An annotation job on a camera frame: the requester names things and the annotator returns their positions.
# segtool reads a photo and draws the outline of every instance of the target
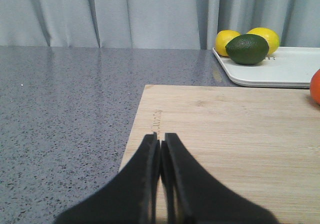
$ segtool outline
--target wooden cutting board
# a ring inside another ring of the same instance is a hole
[[[281,223],[320,223],[320,105],[309,90],[146,85],[121,167],[152,132],[177,133],[215,178]],[[157,216],[165,222],[161,185]]]

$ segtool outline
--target gray curtain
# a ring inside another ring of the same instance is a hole
[[[220,30],[320,47],[320,0],[0,0],[1,46],[211,49]]]

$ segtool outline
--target speckled countertop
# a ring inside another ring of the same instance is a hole
[[[120,167],[146,84],[235,86],[210,50],[0,47],[0,224],[47,224]]]

